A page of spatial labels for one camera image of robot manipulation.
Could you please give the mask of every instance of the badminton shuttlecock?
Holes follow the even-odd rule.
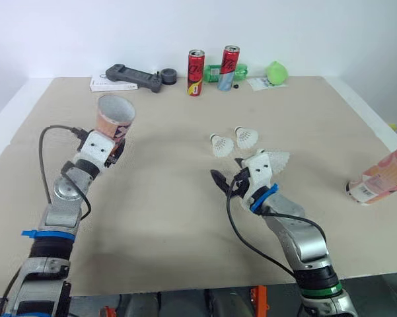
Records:
[[[221,137],[217,134],[210,135],[213,144],[213,154],[215,157],[227,157],[233,151],[233,140],[228,137]]]
[[[257,143],[258,132],[245,127],[236,127],[236,144],[240,149],[249,149]]]
[[[283,151],[268,151],[271,171],[274,174],[279,174],[286,166],[289,160],[289,152]]]

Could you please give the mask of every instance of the orange part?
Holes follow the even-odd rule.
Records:
[[[105,306],[98,312],[98,317],[117,317],[116,309]]]
[[[267,287],[258,285],[252,288],[251,301],[256,309],[256,317],[266,317],[270,309],[267,303]]]

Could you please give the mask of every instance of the game controller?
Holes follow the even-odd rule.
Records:
[[[126,67],[123,64],[115,64],[106,70],[106,77],[111,81],[128,81],[135,83],[138,87],[146,87],[152,92],[159,92],[162,79],[157,74],[148,74]]]

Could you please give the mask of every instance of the green balloon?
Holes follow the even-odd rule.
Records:
[[[273,85],[281,85],[288,78],[288,71],[285,66],[274,61],[266,69],[267,78]]]

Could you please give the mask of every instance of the white table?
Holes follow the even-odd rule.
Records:
[[[82,222],[71,257],[74,295],[130,293],[291,282],[244,247],[232,232],[225,197],[212,168],[233,175],[229,158],[212,155],[209,136],[234,137],[238,125],[257,129],[258,147],[291,153],[275,177],[282,193],[300,203],[328,238],[340,277],[397,272],[397,193],[370,207],[345,195],[344,186],[389,153],[372,129],[321,77],[290,78],[288,87],[253,92],[247,83],[220,92],[186,94],[180,80],[158,94],[117,92],[137,110],[118,164],[89,192],[92,214]],[[96,100],[89,79],[56,79],[0,157],[0,294],[29,253],[46,206],[38,168],[42,128],[61,123],[94,127]],[[49,183],[77,141],[50,133],[45,147]],[[233,201],[241,233],[286,263],[263,220]]]

